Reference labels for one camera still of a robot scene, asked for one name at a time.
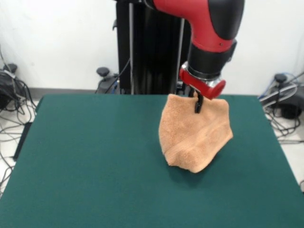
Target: floor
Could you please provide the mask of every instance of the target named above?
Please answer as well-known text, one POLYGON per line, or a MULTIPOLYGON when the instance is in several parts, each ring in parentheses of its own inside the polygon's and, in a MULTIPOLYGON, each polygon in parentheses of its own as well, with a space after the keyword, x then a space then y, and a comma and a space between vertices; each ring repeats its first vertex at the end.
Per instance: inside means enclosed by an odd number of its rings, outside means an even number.
MULTIPOLYGON (((0 151, 7 163, 13 168, 15 162, 13 161, 11 156, 14 155, 15 150, 17 148, 19 137, 21 136, 23 126, 17 126, 17 123, 27 122, 30 119, 34 120, 34 112, 33 110, 25 110, 24 115, 19 115, 19 119, 17 118, 16 113, 10 112, 1 112, 0 113, 0 151)), ((304 140, 304 114, 300 116, 301 122, 303 123, 295 133, 286 137, 288 140, 304 140)), ((294 121, 289 121, 285 119, 280 119, 280 123, 286 127, 292 127, 294 125, 294 121)), ((287 160, 291 166, 291 169, 294 173, 294 176, 298 183, 304 180, 304 143, 300 144, 289 144, 282 145, 283 151, 287 157, 287 160)), ((2 177, 6 172, 6 177, 9 176, 11 170, 8 168, 7 164, 0 157, 0 182, 2 181, 2 177)), ((0 188, 0 196, 1 192, 5 190, 8 180, 1 186, 0 188)))

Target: terry cloth towel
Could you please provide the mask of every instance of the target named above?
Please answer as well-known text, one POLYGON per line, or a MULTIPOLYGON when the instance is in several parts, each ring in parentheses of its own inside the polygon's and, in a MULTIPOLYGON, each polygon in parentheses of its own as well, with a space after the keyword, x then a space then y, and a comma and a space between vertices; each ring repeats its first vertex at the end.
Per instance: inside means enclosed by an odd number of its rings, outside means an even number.
POLYGON ((199 114, 194 112, 196 102, 195 97, 169 95, 159 127, 167 163, 193 173, 206 168, 233 137, 225 100, 204 98, 199 114))

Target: red robot arm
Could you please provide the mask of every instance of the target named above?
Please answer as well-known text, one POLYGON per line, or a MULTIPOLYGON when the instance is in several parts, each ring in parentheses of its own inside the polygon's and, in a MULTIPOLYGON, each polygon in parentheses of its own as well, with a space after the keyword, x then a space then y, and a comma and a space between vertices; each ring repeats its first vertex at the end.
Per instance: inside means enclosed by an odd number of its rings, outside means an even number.
POLYGON ((189 21, 191 45, 180 78, 199 96, 209 99, 219 96, 226 84, 220 78, 221 71, 236 47, 245 0, 145 0, 145 3, 189 21))

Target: cable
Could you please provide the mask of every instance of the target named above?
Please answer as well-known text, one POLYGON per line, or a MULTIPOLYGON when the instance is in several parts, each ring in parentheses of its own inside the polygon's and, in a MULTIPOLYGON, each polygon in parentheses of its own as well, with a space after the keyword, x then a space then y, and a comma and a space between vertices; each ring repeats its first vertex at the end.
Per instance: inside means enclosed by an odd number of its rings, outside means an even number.
POLYGON ((2 185, 4 184, 4 182, 7 181, 7 180, 10 178, 10 176, 11 176, 11 174, 12 174, 12 172, 13 172, 13 168, 14 168, 14 167, 15 167, 15 166, 12 166, 11 168, 7 168, 7 169, 5 170, 5 172, 4 172, 2 181, 0 182, 0 198, 1 198, 1 196, 3 195, 3 192, 1 191, 1 187, 2 187, 2 185), (9 169, 10 169, 10 174, 6 177, 6 173, 7 173, 7 171, 8 171, 9 169))
POLYGON ((22 110, 22 106, 27 103, 27 98, 31 100, 32 105, 35 105, 31 99, 31 95, 27 85, 23 81, 17 79, 16 77, 13 79, 10 75, 4 73, 1 70, 0 70, 0 95, 2 98, 6 98, 6 102, 7 102, 6 107, 4 108, 2 107, 2 109, 5 111, 20 112, 20 108, 22 110), (13 105, 14 105, 13 109, 8 108, 8 105, 10 104, 11 101, 13 101, 13 105))
POLYGON ((299 117, 296 117, 295 120, 294 120, 294 126, 293 127, 289 127, 289 128, 286 128, 284 127, 282 124, 280 124, 276 118, 280 118, 281 116, 277 116, 276 115, 276 112, 277 112, 277 108, 278 108, 278 105, 281 101, 283 100, 286 100, 288 99, 289 97, 293 96, 294 93, 296 91, 294 91, 293 93, 291 93, 290 95, 287 95, 283 98, 280 99, 280 94, 281 94, 281 91, 282 89, 278 89, 278 91, 272 93, 272 95, 270 95, 269 97, 273 97, 273 96, 277 96, 276 97, 276 100, 273 101, 273 102, 270 102, 268 104, 266 104, 264 106, 264 109, 265 109, 265 114, 269 117, 267 118, 269 121, 270 121, 270 124, 272 126, 272 128, 275 130, 275 131, 279 131, 281 135, 279 135, 277 138, 278 138, 278 141, 279 142, 282 142, 283 143, 283 140, 281 140, 281 138, 283 137, 286 137, 288 135, 291 135, 293 134, 296 129, 301 125, 301 121, 299 119, 299 117), (275 105, 271 111, 267 111, 267 108, 271 105, 275 105))
POLYGON ((112 86, 119 80, 120 76, 124 73, 124 71, 126 70, 126 68, 127 68, 128 65, 129 65, 129 63, 130 63, 130 59, 129 59, 128 62, 125 64, 123 70, 120 72, 120 74, 118 75, 118 77, 113 81, 113 83, 112 83, 112 84, 109 86, 109 88, 106 90, 105 94, 106 94, 107 92, 109 92, 110 89, 112 88, 112 86))
POLYGON ((4 118, 4 117, 2 117, 2 116, 0 116, 0 118, 3 119, 3 120, 6 120, 6 121, 10 121, 10 122, 15 123, 15 124, 20 124, 20 123, 18 123, 17 121, 13 121, 13 120, 4 118))
MULTIPOLYGON (((4 157, 4 158, 6 159, 6 158, 13 158, 13 157, 12 157, 12 156, 9 156, 9 157, 4 157)), ((2 160, 2 158, 0 158, 0 160, 2 160)))
POLYGON ((5 160, 5 158, 3 157, 1 150, 0 150, 0 157, 2 158, 2 160, 4 161, 4 163, 11 169, 10 164, 8 164, 8 162, 5 160))
MULTIPOLYGON (((291 74, 291 73, 282 72, 282 73, 280 73, 280 74, 286 75, 286 76, 291 76, 291 77, 293 78, 293 80, 296 80, 297 82, 299 82, 298 79, 297 79, 293 74, 291 74)), ((262 98, 265 96, 265 94, 267 93, 267 91, 269 91, 271 85, 272 85, 275 81, 276 81, 275 79, 273 79, 273 80, 271 81, 271 83, 268 85, 268 87, 266 88, 266 90, 264 91, 264 93, 263 93, 261 96, 259 96, 258 99, 262 99, 262 98)))
POLYGON ((8 139, 8 140, 0 140, 0 143, 8 143, 8 142, 11 142, 11 141, 15 141, 17 144, 17 139, 20 139, 21 137, 17 137, 17 138, 12 138, 12 139, 8 139))
MULTIPOLYGON (((284 92, 284 91, 287 91, 287 90, 290 90, 290 89, 293 89, 293 88, 296 88, 296 87, 298 87, 298 85, 296 85, 296 84, 286 86, 286 87, 284 87, 284 88, 282 88, 282 89, 280 90, 280 93, 281 93, 281 92, 284 92)), ((278 93, 279 93, 278 91, 275 91, 275 92, 269 94, 268 96, 265 96, 265 97, 261 98, 260 101, 262 102, 262 101, 264 101, 264 100, 267 100, 267 99, 269 99, 269 98, 271 98, 271 97, 277 95, 278 93)))
POLYGON ((22 134, 22 133, 17 133, 17 132, 12 133, 12 132, 10 132, 10 134, 22 134))
POLYGON ((15 128, 15 127, 20 127, 20 126, 23 126, 23 124, 19 124, 19 125, 15 125, 15 126, 10 126, 10 127, 3 128, 3 129, 0 130, 0 133, 6 131, 7 129, 11 129, 11 128, 15 128))
POLYGON ((279 140, 281 145, 296 145, 304 143, 303 140, 279 140))
POLYGON ((275 103, 278 103, 278 102, 287 100, 287 99, 289 99, 290 97, 292 97, 293 95, 295 95, 297 91, 298 91, 298 87, 295 87, 295 88, 294 88, 294 91, 293 91, 290 95, 287 95, 287 96, 285 96, 285 97, 279 99, 278 101, 269 102, 268 104, 265 104, 265 105, 263 106, 263 108, 267 108, 267 107, 269 107, 269 106, 271 106, 271 105, 274 105, 275 103))
POLYGON ((24 88, 25 94, 29 97, 29 101, 31 102, 31 104, 32 104, 35 108, 37 108, 37 106, 35 105, 35 103, 34 103, 34 101, 33 101, 32 95, 31 95, 31 93, 30 93, 30 91, 29 91, 28 85, 27 85, 25 82, 21 81, 20 79, 17 79, 17 78, 16 78, 16 81, 19 82, 19 83, 21 83, 21 84, 23 84, 23 88, 24 88))
MULTIPOLYGON (((7 132, 5 132, 5 131, 3 131, 3 132, 6 133, 6 135, 8 135, 10 138, 12 138, 12 140, 15 140, 16 144, 18 144, 17 139, 19 139, 19 138, 21 138, 21 137, 15 138, 15 137, 11 136, 10 133, 7 133, 7 132)), ((11 141, 11 140, 4 140, 4 141, 0 141, 0 142, 6 143, 6 142, 10 142, 10 141, 11 141)))

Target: green tablecloth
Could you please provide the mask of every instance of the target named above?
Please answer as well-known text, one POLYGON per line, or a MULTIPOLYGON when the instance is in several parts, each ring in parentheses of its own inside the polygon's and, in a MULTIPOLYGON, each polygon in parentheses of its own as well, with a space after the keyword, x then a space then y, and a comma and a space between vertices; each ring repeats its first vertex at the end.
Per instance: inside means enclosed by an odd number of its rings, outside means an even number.
POLYGON ((295 228, 304 197, 251 96, 208 168, 168 167, 166 96, 48 95, 0 200, 0 228, 295 228))

